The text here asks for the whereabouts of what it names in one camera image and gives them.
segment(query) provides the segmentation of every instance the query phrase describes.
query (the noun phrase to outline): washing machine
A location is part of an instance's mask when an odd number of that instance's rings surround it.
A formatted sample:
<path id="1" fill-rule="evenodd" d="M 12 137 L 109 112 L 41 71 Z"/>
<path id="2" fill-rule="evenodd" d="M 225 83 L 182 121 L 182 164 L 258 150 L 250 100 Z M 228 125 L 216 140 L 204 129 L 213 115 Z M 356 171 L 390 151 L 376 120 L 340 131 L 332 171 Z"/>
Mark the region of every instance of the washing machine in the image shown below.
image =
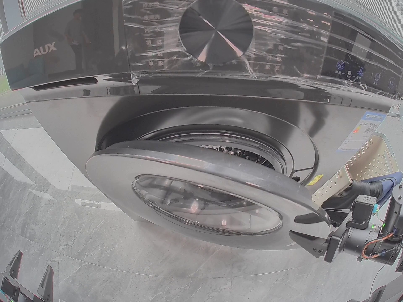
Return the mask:
<path id="1" fill-rule="evenodd" d="M 82 0 L 1 53 L 53 141 L 114 204 L 187 236 L 292 249 L 402 92 L 401 45 L 330 0 Z"/>

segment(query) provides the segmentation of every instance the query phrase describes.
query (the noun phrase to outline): washing machine door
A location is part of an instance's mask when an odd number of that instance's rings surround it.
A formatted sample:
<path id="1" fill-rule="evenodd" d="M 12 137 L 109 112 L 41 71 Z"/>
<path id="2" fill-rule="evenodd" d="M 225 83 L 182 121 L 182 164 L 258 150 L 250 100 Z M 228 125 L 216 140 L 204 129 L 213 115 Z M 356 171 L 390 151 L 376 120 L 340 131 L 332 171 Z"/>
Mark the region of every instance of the washing machine door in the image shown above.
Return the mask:
<path id="1" fill-rule="evenodd" d="M 188 144 L 128 141 L 94 153 L 91 181 L 131 217 L 245 249 L 296 248 L 294 230 L 326 238 L 327 214 L 276 171 Z"/>

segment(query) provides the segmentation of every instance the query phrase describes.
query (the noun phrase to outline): dial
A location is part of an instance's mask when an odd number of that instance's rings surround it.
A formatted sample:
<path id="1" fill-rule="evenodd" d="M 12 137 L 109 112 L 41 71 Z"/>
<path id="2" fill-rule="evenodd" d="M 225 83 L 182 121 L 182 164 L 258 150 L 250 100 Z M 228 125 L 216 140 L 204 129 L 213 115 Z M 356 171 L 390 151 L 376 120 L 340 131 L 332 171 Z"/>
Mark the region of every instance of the dial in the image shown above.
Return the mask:
<path id="1" fill-rule="evenodd" d="M 179 24 L 186 52 L 208 64 L 241 57 L 253 35 L 249 13 L 234 0 L 196 0 L 185 10 Z"/>

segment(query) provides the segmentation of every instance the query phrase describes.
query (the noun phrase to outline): plastic film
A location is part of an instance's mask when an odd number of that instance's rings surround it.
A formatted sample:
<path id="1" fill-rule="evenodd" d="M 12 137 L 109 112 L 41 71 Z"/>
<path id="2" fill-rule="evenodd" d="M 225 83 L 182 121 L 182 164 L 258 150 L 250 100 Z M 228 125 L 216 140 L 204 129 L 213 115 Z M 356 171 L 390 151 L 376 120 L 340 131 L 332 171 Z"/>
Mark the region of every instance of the plastic film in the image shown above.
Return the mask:
<path id="1" fill-rule="evenodd" d="M 313 0 L 235 0 L 252 20 L 253 39 L 241 57 L 214 65 L 191 56 L 181 42 L 181 17 L 195 1 L 123 0 L 133 83 L 172 74 L 275 78 L 400 98 L 402 51 L 334 7 Z"/>

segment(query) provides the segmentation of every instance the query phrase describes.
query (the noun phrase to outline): marble floor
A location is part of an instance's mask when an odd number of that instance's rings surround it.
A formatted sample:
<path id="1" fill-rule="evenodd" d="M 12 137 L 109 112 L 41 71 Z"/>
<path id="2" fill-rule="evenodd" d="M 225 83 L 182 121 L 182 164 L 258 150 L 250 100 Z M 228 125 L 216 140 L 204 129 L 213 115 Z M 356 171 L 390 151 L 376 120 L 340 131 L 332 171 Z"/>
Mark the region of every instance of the marble floor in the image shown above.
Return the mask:
<path id="1" fill-rule="evenodd" d="M 36 292 L 50 264 L 54 301 L 364 300 L 394 267 L 303 249 L 234 249 L 134 221 L 100 193 L 32 115 L 0 120 L 0 272 L 21 250 Z"/>

